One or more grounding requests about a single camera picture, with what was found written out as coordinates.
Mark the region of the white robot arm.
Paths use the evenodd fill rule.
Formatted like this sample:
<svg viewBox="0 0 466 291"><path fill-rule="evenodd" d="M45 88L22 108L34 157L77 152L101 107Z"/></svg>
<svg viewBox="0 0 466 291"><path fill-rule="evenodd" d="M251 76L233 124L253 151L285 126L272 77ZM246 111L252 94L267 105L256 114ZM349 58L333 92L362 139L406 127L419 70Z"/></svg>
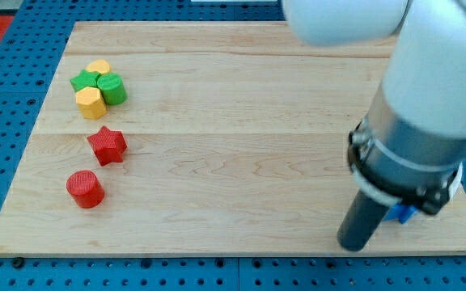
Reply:
<svg viewBox="0 0 466 291"><path fill-rule="evenodd" d="M361 193L391 208L437 213L459 186L466 156L466 1L285 1L308 44L397 35L369 112L349 135Z"/></svg>

